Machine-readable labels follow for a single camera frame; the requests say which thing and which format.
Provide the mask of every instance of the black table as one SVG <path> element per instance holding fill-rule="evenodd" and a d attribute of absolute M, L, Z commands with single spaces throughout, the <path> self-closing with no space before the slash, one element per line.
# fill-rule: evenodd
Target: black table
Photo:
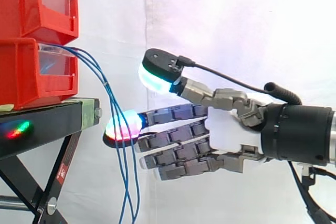
<path fill-rule="evenodd" d="M 0 177 L 17 197 L 0 196 L 0 209 L 30 211 L 33 224 L 66 224 L 57 200 L 74 156 L 81 131 L 99 123 L 99 100 L 74 98 L 59 105 L 0 112 L 0 127 L 29 122 L 29 134 L 8 139 L 0 134 Z M 64 138 L 46 188 L 42 190 L 17 157 L 18 154 Z"/>

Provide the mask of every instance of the robot finger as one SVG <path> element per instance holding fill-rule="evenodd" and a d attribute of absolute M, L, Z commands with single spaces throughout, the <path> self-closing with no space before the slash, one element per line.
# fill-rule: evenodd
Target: robot finger
<path fill-rule="evenodd" d="M 206 156 L 213 151 L 215 150 L 210 147 L 209 138 L 205 137 L 191 143 L 143 156 L 140 159 L 140 164 L 144 169 L 152 169 Z"/>
<path fill-rule="evenodd" d="M 205 128 L 205 120 L 200 120 L 164 132 L 147 133 L 144 136 L 140 136 L 136 150 L 138 152 L 147 152 L 156 148 L 192 140 L 207 134 L 209 134 L 209 131 Z"/>
<path fill-rule="evenodd" d="M 182 104 L 139 113 L 143 121 L 143 129 L 157 124 L 203 118 L 207 115 L 207 107 L 193 104 Z"/>
<path fill-rule="evenodd" d="M 217 158 L 218 155 L 216 154 L 208 154 L 205 157 L 160 166 L 155 170 L 155 176 L 159 180 L 171 180 L 185 176 L 195 176 L 207 172 L 215 172 L 224 165 L 224 161 L 217 160 Z"/>

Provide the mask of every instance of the stacked red bins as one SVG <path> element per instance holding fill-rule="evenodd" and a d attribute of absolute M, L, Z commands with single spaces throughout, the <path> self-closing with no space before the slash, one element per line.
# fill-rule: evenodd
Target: stacked red bins
<path fill-rule="evenodd" d="M 77 58 L 47 44 L 78 37 L 78 0 L 0 0 L 0 111 L 77 93 Z"/>

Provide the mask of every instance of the white backdrop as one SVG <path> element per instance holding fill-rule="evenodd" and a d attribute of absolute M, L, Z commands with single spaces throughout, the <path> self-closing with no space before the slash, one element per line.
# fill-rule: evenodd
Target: white backdrop
<path fill-rule="evenodd" d="M 336 108 L 334 0 L 80 0 L 79 6 L 80 38 L 73 45 L 104 66 L 125 110 L 185 102 L 148 93 L 140 84 L 137 69 L 146 47 L 186 55 L 254 86 L 274 81 L 298 93 L 305 104 Z M 196 69 L 186 75 L 211 88 L 241 89 Z M 123 185 L 115 151 L 101 140 L 108 100 L 83 65 L 79 95 L 100 98 L 104 116 L 100 125 L 83 132 L 59 209 L 70 224 L 117 223 Z M 60 144 L 20 156 L 41 186 Z M 312 223 L 286 163 L 273 161 L 243 175 L 220 170 L 168 182 L 141 170 L 140 183 L 137 223 Z M 9 190 L 0 184 L 0 193 Z M 336 215 L 332 181 L 319 178 L 312 193 Z M 0 211 L 0 223 L 29 223 L 31 218 Z"/>
<path fill-rule="evenodd" d="M 147 47 L 185 55 L 260 88 L 274 81 L 305 104 L 336 107 L 334 0 L 147 0 L 146 6 Z M 242 90 L 196 69 L 186 75 L 211 88 Z M 150 94 L 149 102 L 157 108 L 181 101 Z M 220 170 L 149 183 L 151 223 L 312 223 L 286 162 L 243 175 Z M 319 178 L 312 193 L 336 215 L 333 183 Z"/>

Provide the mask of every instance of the blue wire bundle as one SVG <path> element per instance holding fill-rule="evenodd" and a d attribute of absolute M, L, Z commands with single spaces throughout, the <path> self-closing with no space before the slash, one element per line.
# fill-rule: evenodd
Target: blue wire bundle
<path fill-rule="evenodd" d="M 113 126 L 114 126 L 114 135 L 117 135 L 117 126 L 120 129 L 120 133 L 122 135 L 122 128 L 121 128 L 121 124 L 120 124 L 120 118 L 119 115 L 121 115 L 122 119 L 125 121 L 129 135 L 131 136 L 131 131 L 129 128 L 129 125 L 126 121 L 126 118 L 112 92 L 111 86 L 105 76 L 105 74 L 103 73 L 101 67 L 99 66 L 98 62 L 95 60 L 95 58 L 90 55 L 88 52 L 79 49 L 79 48 L 74 48 L 74 47 L 66 47 L 66 46 L 61 46 L 61 45 L 54 45 L 54 44 L 50 44 L 51 46 L 55 46 L 55 47 L 59 47 L 62 48 L 70 53 L 72 53 L 73 55 L 75 55 L 78 59 L 80 59 L 85 65 L 87 65 L 93 73 L 95 73 L 95 75 L 98 77 L 98 79 L 100 80 L 100 82 L 103 84 L 109 99 L 110 99 L 110 104 L 111 104 L 111 114 L 112 114 L 112 118 L 113 118 Z M 114 113 L 116 113 L 117 115 L 117 121 L 118 121 L 118 125 L 116 125 L 115 123 L 115 118 L 114 118 Z M 124 187 L 125 187 L 125 194 L 124 194 L 124 199 L 123 199 L 123 203 L 122 203 L 122 208 L 121 208 L 121 213 L 120 213 L 120 218 L 119 218 L 119 224 L 122 223 L 123 217 L 124 217 L 124 212 L 125 212 L 125 206 L 126 206 L 126 201 L 128 201 L 129 205 L 130 205 L 130 210 L 131 210 L 131 215 L 132 215 L 132 223 L 135 223 L 136 218 L 138 217 L 139 214 L 139 208 L 140 208 L 140 186 L 139 186 L 139 180 L 138 180 L 138 169 L 137 169 L 137 159 L 135 156 L 135 149 L 134 149 L 134 142 L 133 139 L 131 139 L 131 147 L 132 147 L 132 156 L 133 156 L 133 163 L 134 163 L 134 177 L 135 177 L 135 186 L 136 186 L 136 196 L 137 196 L 137 208 L 135 210 L 135 214 L 134 214 L 134 209 L 133 209 L 133 203 L 132 203 L 132 199 L 131 196 L 129 194 L 129 171 L 128 171 L 128 161 L 127 161 L 127 155 L 126 155 L 126 150 L 125 150 L 125 142 L 122 141 L 122 150 L 123 150 L 123 162 L 124 162 L 124 166 L 125 168 L 123 169 L 123 162 L 121 159 L 121 154 L 120 154 L 120 150 L 119 147 L 117 145 L 116 142 L 116 150 L 117 150 L 117 156 L 118 156 L 118 162 L 119 162 L 119 168 L 120 168 L 120 172 L 121 172 L 121 176 L 124 182 Z"/>

